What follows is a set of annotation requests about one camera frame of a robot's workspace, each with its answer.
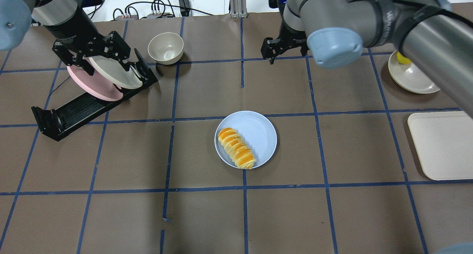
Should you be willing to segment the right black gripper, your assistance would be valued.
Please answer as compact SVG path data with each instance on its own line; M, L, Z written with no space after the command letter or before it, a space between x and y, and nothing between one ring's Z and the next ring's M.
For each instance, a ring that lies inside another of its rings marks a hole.
M294 48L300 48L301 56L306 56L309 47L306 43L306 33L292 29L287 24L282 23L277 38L267 37L263 40L261 46L261 55L263 59L268 59L270 65L274 64L275 59Z

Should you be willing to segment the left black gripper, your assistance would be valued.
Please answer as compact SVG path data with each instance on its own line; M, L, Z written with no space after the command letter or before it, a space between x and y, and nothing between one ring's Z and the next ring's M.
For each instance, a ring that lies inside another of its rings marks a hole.
M86 68L90 64L83 62L85 58L102 56L119 62L123 68L130 67L131 48L116 31L111 31L107 36L94 36L92 39L86 40L84 44L78 41L64 44L56 39L52 50L67 66L75 65Z

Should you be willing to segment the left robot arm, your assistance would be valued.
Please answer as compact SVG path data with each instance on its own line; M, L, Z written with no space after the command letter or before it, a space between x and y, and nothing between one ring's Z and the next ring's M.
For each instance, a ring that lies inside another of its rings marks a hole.
M102 56L129 70L129 45L117 32L101 35L76 0L1 0L0 8L3 51L18 47L31 20L36 20L56 38L52 50L65 65L75 65L91 75L93 67L85 58Z

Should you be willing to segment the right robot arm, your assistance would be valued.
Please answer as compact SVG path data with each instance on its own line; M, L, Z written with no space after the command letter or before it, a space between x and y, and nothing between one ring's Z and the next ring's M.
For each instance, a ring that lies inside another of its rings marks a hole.
M351 64L364 48L387 43L410 59L472 115L472 22L447 0L269 0L282 17L279 36L261 54L272 64L287 50L312 52L316 64Z

